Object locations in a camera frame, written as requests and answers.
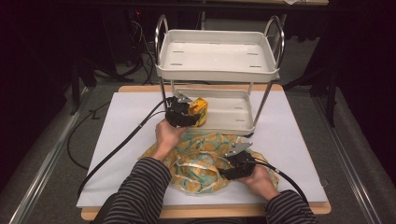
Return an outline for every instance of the striped shirt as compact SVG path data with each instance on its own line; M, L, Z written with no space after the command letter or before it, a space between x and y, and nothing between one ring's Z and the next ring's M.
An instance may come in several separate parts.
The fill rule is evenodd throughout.
M150 157L138 161L122 182L105 223L157 223L171 178L160 161ZM266 211L268 223L318 223L311 209L292 190L271 200Z

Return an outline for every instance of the floor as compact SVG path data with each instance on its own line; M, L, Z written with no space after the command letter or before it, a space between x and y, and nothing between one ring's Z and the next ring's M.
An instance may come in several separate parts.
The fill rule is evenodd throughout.
M285 58L279 84L286 84L303 74L317 41L300 43L296 38L286 42ZM146 80L144 71L133 75L134 85ZM37 139L25 156L15 175L0 195L0 223L88 223L76 208L77 190L86 171L77 167L67 155L66 136L75 124L89 115L89 110L111 100L112 93L125 83L98 78L92 90L83 90L84 100L75 116L70 116L73 102L64 109ZM309 87L296 87L287 91L290 107L301 129L322 186L332 205L328 215L319 215L321 223L396 223L396 192L374 153L360 131L359 124L350 114L342 93L337 92L334 110L335 128L323 118L322 98L310 97ZM107 106L98 110L95 117L78 127L70 140L71 152L80 163L89 165L101 127L106 118ZM26 203L24 196L43 171L43 161L55 153L53 169L44 170L49 178L42 180L33 200ZM165 220L164 223L177 223Z

